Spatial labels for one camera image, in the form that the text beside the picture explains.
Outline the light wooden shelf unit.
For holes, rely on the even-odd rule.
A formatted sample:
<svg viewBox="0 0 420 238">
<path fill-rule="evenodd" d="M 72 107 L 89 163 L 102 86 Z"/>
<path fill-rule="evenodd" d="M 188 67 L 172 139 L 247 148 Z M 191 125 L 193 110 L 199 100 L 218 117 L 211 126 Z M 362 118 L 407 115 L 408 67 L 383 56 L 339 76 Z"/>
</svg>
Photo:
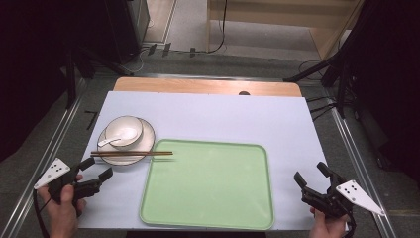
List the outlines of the light wooden shelf unit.
<svg viewBox="0 0 420 238">
<path fill-rule="evenodd" d="M 206 0 L 206 35 L 219 13 L 226 20 L 307 27 L 321 60 L 333 54 L 343 34 L 357 21 L 365 0 Z"/>
</svg>

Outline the person's left hand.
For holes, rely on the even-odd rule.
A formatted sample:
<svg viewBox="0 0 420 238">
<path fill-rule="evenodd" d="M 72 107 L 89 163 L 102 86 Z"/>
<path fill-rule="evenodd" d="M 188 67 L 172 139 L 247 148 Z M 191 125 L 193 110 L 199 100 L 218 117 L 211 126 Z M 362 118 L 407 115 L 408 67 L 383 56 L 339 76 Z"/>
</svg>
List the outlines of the person's left hand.
<svg viewBox="0 0 420 238">
<path fill-rule="evenodd" d="M 74 187 L 71 184 L 62 188 L 60 203 L 50 201 L 51 196 L 46 186 L 38 189 L 38 195 L 47 205 L 46 209 L 50 219 L 50 238 L 74 238 L 78 231 L 77 213 L 83 211 L 86 201 L 79 199 L 77 206 L 73 206 Z"/>
</svg>

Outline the black metal stand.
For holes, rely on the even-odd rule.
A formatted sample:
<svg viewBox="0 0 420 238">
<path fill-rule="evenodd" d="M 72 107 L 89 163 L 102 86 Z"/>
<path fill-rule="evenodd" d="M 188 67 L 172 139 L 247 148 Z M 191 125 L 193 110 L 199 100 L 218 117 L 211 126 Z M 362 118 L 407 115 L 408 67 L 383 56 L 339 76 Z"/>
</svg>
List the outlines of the black metal stand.
<svg viewBox="0 0 420 238">
<path fill-rule="evenodd" d="M 75 70 L 78 69 L 83 77 L 92 78 L 95 74 L 91 60 L 98 61 L 105 67 L 111 69 L 119 75 L 130 75 L 130 73 L 121 66 L 110 62 L 96 54 L 92 50 L 81 46 L 66 46 L 65 52 L 65 79 L 67 86 L 67 104 L 69 109 L 76 100 L 76 80 Z"/>
<path fill-rule="evenodd" d="M 297 82 L 321 69 L 326 68 L 326 72 L 321 78 L 321 84 L 324 87 L 331 87 L 336 80 L 339 80 L 336 108 L 342 119 L 345 118 L 344 106 L 346 88 L 351 76 L 351 69 L 349 62 L 345 59 L 345 54 L 342 51 L 337 51 L 331 57 L 318 62 L 317 64 L 309 67 L 308 69 L 299 72 L 298 74 L 284 78 L 283 82 Z"/>
</svg>

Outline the black computer tower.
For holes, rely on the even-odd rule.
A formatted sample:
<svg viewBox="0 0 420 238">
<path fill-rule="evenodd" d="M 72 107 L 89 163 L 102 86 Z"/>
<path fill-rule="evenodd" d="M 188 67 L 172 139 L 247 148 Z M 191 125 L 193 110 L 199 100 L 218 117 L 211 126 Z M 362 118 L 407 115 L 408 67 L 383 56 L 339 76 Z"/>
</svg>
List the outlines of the black computer tower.
<svg viewBox="0 0 420 238">
<path fill-rule="evenodd" d="M 147 0 L 105 0 L 113 39 L 113 58 L 124 64 L 140 53 L 150 22 Z"/>
</svg>

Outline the white table cover sheet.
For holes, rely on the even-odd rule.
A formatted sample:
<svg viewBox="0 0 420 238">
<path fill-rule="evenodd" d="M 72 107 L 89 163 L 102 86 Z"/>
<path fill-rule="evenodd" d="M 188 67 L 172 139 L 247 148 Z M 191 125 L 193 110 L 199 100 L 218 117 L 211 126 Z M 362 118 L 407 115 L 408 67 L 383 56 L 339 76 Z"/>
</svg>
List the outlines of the white table cover sheet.
<svg viewBox="0 0 420 238">
<path fill-rule="evenodd" d="M 267 230 L 307 230 L 313 224 L 309 208 L 293 179 L 300 172 L 309 185 L 325 190 L 329 183 L 317 164 L 324 154 L 306 101 L 302 97 L 185 93 L 111 92 L 100 111 L 87 149 L 93 151 L 101 132 L 119 116 L 150 122 L 156 143 L 162 139 L 255 144 L 267 154 L 274 223 Z M 140 208 L 152 159 L 114 167 L 101 191 L 90 197 L 79 225 L 91 229 L 226 228 L 150 225 Z"/>
</svg>

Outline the light green plastic tray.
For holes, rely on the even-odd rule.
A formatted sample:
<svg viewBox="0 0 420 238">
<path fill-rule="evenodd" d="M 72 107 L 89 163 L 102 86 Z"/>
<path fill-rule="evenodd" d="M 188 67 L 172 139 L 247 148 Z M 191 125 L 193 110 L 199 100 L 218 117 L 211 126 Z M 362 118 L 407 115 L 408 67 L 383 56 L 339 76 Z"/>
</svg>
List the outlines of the light green plastic tray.
<svg viewBox="0 0 420 238">
<path fill-rule="evenodd" d="M 274 223 L 267 154 L 255 144 L 162 139 L 141 219 L 150 225 L 267 230 Z"/>
</svg>

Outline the dark curtain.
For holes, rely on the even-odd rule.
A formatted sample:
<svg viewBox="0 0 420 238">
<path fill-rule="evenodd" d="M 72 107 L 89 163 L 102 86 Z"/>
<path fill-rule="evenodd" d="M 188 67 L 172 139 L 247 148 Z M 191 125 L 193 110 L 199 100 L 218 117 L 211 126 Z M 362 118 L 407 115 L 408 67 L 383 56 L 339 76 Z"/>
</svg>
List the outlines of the dark curtain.
<svg viewBox="0 0 420 238">
<path fill-rule="evenodd" d="M 420 183 L 420 0 L 365 0 L 346 52 L 383 168 Z"/>
<path fill-rule="evenodd" d="M 0 0 L 0 162 L 16 153 L 67 95 L 66 46 L 93 0 Z"/>
</svg>

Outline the person's right hand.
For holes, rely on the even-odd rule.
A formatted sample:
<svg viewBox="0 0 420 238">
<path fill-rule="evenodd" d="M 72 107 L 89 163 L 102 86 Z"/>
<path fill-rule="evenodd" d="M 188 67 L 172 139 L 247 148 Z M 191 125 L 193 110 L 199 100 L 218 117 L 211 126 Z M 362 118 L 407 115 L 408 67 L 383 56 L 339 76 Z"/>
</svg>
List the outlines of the person's right hand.
<svg viewBox="0 0 420 238">
<path fill-rule="evenodd" d="M 327 218 L 326 215 L 314 207 L 310 208 L 314 216 L 314 224 L 309 232 L 309 238 L 342 238 L 345 234 L 348 216 Z"/>
</svg>

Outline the white bowl with dark rim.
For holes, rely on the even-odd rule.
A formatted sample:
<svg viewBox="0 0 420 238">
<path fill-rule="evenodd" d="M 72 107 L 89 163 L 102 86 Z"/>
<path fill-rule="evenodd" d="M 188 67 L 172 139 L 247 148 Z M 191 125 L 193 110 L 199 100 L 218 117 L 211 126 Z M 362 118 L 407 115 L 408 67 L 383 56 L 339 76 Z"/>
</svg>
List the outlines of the white bowl with dark rim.
<svg viewBox="0 0 420 238">
<path fill-rule="evenodd" d="M 122 129 L 122 128 L 133 128 L 138 131 L 138 134 L 139 134 L 138 139 L 128 146 L 133 145 L 143 136 L 143 132 L 144 132 L 143 123 L 140 121 L 139 118 L 134 117 L 134 116 L 121 116 L 114 119 L 107 125 L 107 127 L 105 128 L 105 131 L 106 130 L 114 131 L 116 129 Z"/>
</svg>

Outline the aluminium floor rail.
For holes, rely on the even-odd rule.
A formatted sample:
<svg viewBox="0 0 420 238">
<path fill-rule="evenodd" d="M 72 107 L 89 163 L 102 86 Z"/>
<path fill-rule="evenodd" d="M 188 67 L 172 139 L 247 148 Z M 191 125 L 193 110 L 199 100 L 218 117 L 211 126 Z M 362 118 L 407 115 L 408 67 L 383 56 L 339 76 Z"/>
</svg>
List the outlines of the aluminium floor rail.
<svg viewBox="0 0 420 238">
<path fill-rule="evenodd" d="M 374 213 L 372 215 L 376 227 L 382 238 L 397 238 L 395 230 L 387 214 L 386 208 L 379 196 L 379 193 L 374 186 L 373 180 L 368 172 L 367 166 L 364 164 L 363 157 L 356 145 L 356 141 L 349 129 L 346 119 L 342 119 L 341 115 L 336 109 L 332 110 L 332 115 L 336 126 L 341 134 L 344 145 L 348 151 L 353 168 L 357 174 L 358 182 L 366 191 L 366 193 L 373 199 L 373 201 L 383 210 L 383 215 Z"/>
<path fill-rule="evenodd" d="M 78 79 L 73 104 L 65 109 L 66 98 L 61 97 L 19 150 L 0 163 L 0 238 L 16 238 L 31 213 L 34 183 L 55 158 L 87 84 Z"/>
</svg>

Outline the white ceramic spoon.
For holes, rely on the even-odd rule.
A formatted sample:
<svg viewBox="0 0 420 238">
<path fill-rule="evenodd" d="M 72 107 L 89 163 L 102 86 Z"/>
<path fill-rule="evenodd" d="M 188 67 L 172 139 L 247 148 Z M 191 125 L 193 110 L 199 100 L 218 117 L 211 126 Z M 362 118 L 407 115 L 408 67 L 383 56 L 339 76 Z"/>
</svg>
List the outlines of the white ceramic spoon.
<svg viewBox="0 0 420 238">
<path fill-rule="evenodd" d="M 105 138 L 98 142 L 98 146 L 112 145 L 114 147 L 124 147 L 132 144 L 138 137 L 138 131 L 133 128 L 122 128 L 114 131 L 106 130 Z"/>
</svg>

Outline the white plate with dark rim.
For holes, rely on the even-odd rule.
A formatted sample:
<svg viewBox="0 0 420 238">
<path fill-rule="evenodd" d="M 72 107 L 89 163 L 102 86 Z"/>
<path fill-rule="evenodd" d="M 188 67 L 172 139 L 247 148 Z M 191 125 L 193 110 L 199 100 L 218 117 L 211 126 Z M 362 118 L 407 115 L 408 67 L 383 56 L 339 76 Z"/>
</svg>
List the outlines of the white plate with dark rim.
<svg viewBox="0 0 420 238">
<path fill-rule="evenodd" d="M 148 121 L 142 118 L 139 118 L 139 119 L 143 123 L 144 132 L 143 132 L 143 136 L 137 142 L 127 147 L 114 147 L 112 145 L 105 145 L 104 147 L 97 146 L 97 151 L 98 152 L 150 151 L 153 148 L 154 143 L 155 143 L 155 138 L 156 138 L 155 130 Z M 105 129 L 101 132 L 97 143 L 105 138 L 104 132 L 105 132 Z"/>
</svg>

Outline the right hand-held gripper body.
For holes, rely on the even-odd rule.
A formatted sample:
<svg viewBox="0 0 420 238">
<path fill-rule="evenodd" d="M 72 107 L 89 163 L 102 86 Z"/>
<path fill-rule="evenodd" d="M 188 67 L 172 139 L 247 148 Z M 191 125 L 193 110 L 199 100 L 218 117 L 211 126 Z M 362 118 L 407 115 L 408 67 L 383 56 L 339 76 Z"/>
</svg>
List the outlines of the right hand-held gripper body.
<svg viewBox="0 0 420 238">
<path fill-rule="evenodd" d="M 330 187 L 324 194 L 307 186 L 306 191 L 301 190 L 301 200 L 334 218 L 340 218 L 352 211 L 354 205 L 378 215 L 384 214 L 383 210 L 354 180 L 332 176 L 330 183 Z"/>
</svg>

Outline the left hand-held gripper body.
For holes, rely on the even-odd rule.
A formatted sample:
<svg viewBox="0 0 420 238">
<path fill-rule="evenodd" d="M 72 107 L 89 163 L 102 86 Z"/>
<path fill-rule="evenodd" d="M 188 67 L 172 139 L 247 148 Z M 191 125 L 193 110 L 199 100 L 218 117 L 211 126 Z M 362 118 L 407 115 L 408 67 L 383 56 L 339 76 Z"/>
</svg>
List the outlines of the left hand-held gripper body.
<svg viewBox="0 0 420 238">
<path fill-rule="evenodd" d="M 49 189 L 50 199 L 60 203 L 60 194 L 62 188 L 71 184 L 74 187 L 73 206 L 77 206 L 77 201 L 85 197 L 91 197 L 100 191 L 103 184 L 97 178 L 86 181 L 78 181 L 77 175 L 81 171 L 79 164 L 73 166 L 67 165 L 63 160 L 55 158 L 48 166 L 47 170 L 41 175 L 34 185 L 34 189 L 38 190 L 46 185 Z"/>
</svg>

